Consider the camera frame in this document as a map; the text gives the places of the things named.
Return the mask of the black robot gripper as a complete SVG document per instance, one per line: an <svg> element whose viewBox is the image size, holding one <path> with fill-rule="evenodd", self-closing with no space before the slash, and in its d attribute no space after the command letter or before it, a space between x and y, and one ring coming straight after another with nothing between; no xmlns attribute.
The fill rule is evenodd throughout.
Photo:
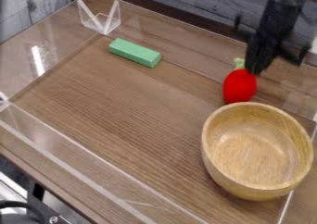
<svg viewBox="0 0 317 224"><path fill-rule="evenodd" d="M279 55L297 67L301 66L310 47L305 45L298 54L279 44L290 37L295 21L307 0L267 0L258 23L255 36L248 40L244 68L258 76Z"/></svg>

